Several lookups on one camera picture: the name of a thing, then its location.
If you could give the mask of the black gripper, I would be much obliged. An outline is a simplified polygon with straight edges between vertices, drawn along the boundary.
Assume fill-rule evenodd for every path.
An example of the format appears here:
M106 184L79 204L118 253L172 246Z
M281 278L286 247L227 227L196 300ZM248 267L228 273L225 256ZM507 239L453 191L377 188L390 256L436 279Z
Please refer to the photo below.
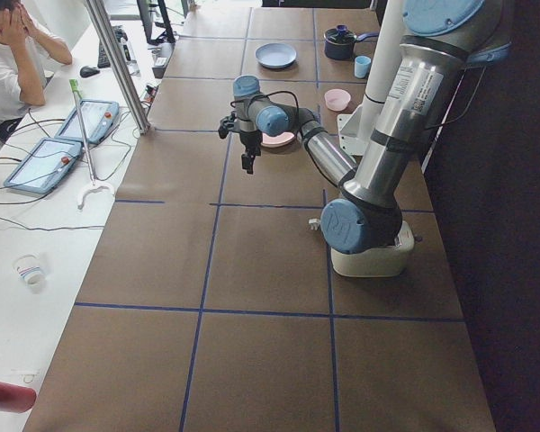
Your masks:
M241 155L242 169L249 175L254 174L254 164L256 157L261 155L262 132L260 130L241 131L239 133L240 141L245 148Z

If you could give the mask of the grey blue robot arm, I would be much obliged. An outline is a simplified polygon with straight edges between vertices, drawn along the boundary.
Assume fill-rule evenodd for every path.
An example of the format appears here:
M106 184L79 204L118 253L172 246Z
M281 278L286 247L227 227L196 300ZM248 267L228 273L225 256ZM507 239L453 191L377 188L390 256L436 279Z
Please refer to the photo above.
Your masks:
M239 135L246 171L264 136L299 135L340 191L320 216L328 245L346 255L388 247L401 229L394 192L411 155L424 132L439 124L457 74L504 56L513 8L510 1L390 1L367 81L368 90L382 90L380 113L359 161L333 142L311 110L274 103L254 76L235 79L232 112L218 132Z

